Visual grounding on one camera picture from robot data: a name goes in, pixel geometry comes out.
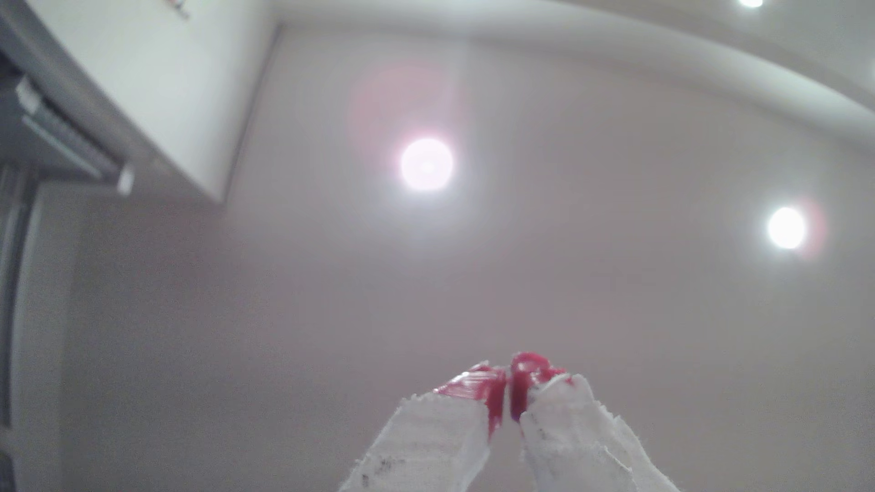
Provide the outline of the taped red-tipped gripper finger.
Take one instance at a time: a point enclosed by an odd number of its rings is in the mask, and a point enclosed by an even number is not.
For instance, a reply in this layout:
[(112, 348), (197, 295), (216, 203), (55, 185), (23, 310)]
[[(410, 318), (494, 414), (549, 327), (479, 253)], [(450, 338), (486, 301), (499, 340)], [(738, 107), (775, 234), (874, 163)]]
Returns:
[(467, 491), (501, 427), (505, 367), (487, 362), (401, 400), (340, 491)]
[(510, 413), (537, 491), (678, 491), (582, 374), (520, 352), (510, 377)]

